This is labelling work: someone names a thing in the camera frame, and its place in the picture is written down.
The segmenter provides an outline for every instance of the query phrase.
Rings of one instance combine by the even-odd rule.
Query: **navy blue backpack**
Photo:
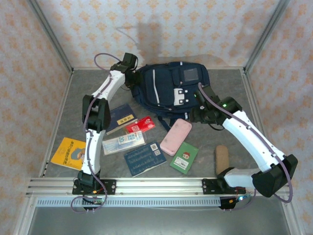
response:
[[[198,105],[194,97],[198,83],[210,85],[207,69],[197,63],[146,65],[137,71],[142,80],[132,87],[132,95],[141,106],[157,115],[167,131],[170,127],[163,118],[170,118],[170,126],[178,118],[189,119],[191,109]]]

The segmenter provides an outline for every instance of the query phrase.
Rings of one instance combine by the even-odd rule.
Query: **yellow book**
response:
[[[86,143],[64,137],[51,162],[76,170],[81,170],[85,157]]]

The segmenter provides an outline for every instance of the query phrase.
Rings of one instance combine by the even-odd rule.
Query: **gray floor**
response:
[[[29,235],[289,235],[281,203],[257,197],[247,208],[103,208],[75,214],[70,208],[36,208]]]
[[[248,117],[253,120],[240,71],[209,70],[209,75],[211,86],[215,93],[220,98],[226,96],[235,98],[246,111]],[[101,70],[78,70],[74,72],[51,157],[64,137],[86,141],[82,124],[82,99],[84,95],[96,91],[106,77],[107,74]],[[143,118],[147,115],[153,118],[156,128],[146,132],[147,141],[158,141],[160,143],[167,132],[160,125],[155,115],[139,106],[132,98],[131,92],[124,91],[120,88],[110,103],[110,109],[124,103],[129,103],[138,118]],[[123,131],[120,130],[105,136],[104,139],[114,138],[123,134]],[[199,148],[198,155],[187,175],[170,167],[169,164],[173,157],[165,154],[167,159],[165,164],[141,174],[140,177],[213,177],[215,176],[213,152],[215,147],[220,144],[228,147],[231,166],[236,168],[257,167],[249,153],[226,130],[214,131],[208,125],[193,123],[192,130],[185,141]],[[102,153],[100,159],[101,177],[131,177],[124,159],[124,154],[125,152],[120,152],[104,156]],[[76,170],[50,163],[45,176],[76,177],[77,173],[78,171]]]

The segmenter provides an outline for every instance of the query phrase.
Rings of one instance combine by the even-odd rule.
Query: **pink phone case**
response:
[[[174,156],[187,137],[192,125],[183,119],[177,119],[165,138],[162,140],[160,147],[167,154]]]

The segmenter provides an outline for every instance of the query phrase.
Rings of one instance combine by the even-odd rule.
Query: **green passport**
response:
[[[170,166],[184,174],[187,174],[198,151],[199,150],[194,146],[183,142],[175,154]]]

